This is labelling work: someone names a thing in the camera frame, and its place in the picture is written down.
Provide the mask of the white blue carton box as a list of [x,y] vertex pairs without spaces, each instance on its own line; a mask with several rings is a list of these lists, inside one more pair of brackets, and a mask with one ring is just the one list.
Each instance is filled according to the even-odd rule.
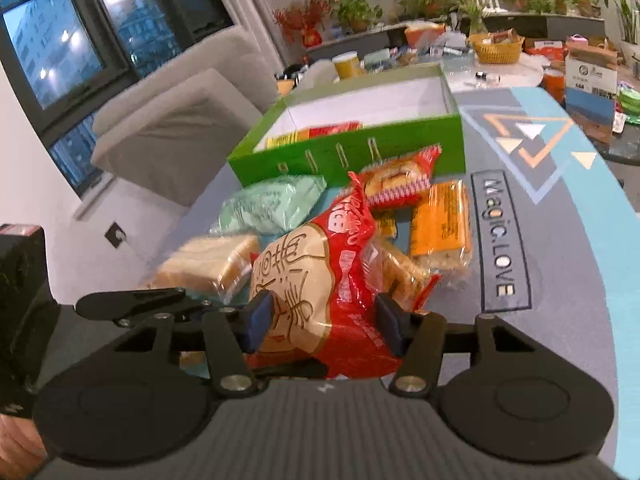
[[586,136],[603,144],[613,137],[617,54],[580,41],[566,44],[565,109]]

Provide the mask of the white round table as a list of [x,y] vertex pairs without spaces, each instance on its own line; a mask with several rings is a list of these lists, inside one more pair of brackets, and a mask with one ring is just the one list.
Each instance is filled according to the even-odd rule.
[[[506,65],[480,64],[473,51],[464,55],[445,53],[441,56],[419,56],[416,50],[409,49],[393,56],[390,54],[390,49],[383,49],[359,59],[361,75],[373,75],[386,70],[426,64],[439,65],[449,88],[454,93],[488,88],[535,88],[542,84],[542,78],[544,78],[542,58],[525,53],[521,53],[517,63]],[[296,88],[308,90],[339,81],[332,58],[324,58],[314,62],[302,73],[296,82]]]

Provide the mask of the orange tissue box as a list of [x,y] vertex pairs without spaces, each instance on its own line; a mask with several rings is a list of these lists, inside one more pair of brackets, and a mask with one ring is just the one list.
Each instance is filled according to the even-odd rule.
[[407,44],[411,49],[430,46],[444,32],[446,32],[445,24],[433,22],[411,22],[405,28]]

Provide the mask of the tall leafy potted plant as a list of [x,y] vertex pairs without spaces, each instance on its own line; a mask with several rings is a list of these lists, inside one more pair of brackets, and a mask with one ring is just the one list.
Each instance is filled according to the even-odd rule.
[[615,6],[620,22],[620,39],[627,44],[639,43],[639,0],[597,0],[607,8]]

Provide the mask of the red flower arrangement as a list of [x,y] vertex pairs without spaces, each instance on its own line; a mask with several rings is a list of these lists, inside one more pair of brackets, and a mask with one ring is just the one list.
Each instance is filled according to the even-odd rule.
[[272,18],[289,44],[299,41],[308,49],[322,44],[319,28],[331,10],[331,0],[302,0],[273,10]]

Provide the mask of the green snack packet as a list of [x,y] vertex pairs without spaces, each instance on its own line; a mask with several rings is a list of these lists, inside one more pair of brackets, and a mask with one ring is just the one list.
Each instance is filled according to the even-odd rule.
[[279,235],[304,223],[326,190],[321,176],[280,176],[233,193],[210,226],[213,235]]

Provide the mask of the yellow snack packet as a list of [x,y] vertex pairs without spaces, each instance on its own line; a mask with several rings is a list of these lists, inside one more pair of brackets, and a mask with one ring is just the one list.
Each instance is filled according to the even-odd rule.
[[298,129],[280,134],[280,136],[268,138],[265,143],[265,148],[271,150],[272,148],[280,148],[281,146],[321,138],[322,136],[332,136],[332,134],[357,131],[361,127],[362,122],[339,122],[338,124]]

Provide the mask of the clear biscuit packet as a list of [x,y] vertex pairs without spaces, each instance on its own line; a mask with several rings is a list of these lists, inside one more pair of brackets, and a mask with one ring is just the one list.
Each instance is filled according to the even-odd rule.
[[423,308],[439,275],[422,268],[384,238],[375,236],[361,253],[364,279],[376,294],[390,295],[407,312]]

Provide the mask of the small red bread packet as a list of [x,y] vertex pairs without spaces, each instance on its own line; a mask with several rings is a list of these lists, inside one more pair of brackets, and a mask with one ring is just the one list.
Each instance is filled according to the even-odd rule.
[[413,206],[432,186],[436,162],[442,154],[439,144],[391,157],[369,165],[358,174],[363,193],[372,210]]

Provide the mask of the orange cup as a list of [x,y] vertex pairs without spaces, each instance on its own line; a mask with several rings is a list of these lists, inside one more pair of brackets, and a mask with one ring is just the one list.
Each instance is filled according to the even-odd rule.
[[559,104],[565,102],[565,74],[562,70],[547,67],[544,70],[542,85],[544,86],[544,90],[546,90],[556,102]]

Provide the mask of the large red pastry bag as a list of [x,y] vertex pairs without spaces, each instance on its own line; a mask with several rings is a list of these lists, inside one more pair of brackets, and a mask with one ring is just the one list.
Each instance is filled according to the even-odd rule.
[[352,179],[322,214],[271,242],[253,263],[250,292],[268,290],[270,329],[251,368],[315,358],[331,377],[381,377],[399,361],[376,325],[361,253],[377,236],[362,183]]

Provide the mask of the yellow woven basket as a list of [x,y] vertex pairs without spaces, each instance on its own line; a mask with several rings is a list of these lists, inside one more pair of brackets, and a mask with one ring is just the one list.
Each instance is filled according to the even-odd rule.
[[468,40],[480,64],[506,65],[515,64],[520,60],[525,38],[516,36],[509,41],[496,44],[492,41],[491,34],[474,34],[470,35]]

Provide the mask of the orange cracker packet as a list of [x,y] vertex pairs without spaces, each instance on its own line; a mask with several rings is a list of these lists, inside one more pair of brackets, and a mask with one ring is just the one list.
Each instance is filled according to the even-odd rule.
[[414,208],[409,255],[449,283],[462,281],[473,255],[468,189],[462,180],[434,184]]

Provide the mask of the clear bag sliced bread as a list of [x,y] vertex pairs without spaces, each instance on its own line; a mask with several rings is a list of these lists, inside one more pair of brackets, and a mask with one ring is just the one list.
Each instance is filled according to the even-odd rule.
[[230,304],[250,280],[252,255],[260,252],[255,234],[191,238],[154,271],[149,288],[182,288]]

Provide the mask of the green cardboard box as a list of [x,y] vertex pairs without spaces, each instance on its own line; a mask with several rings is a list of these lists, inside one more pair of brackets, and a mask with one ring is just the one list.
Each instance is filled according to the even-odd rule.
[[280,174],[348,173],[430,145],[442,149],[437,177],[465,172],[462,119],[438,63],[294,91],[273,104],[228,157],[242,185]]

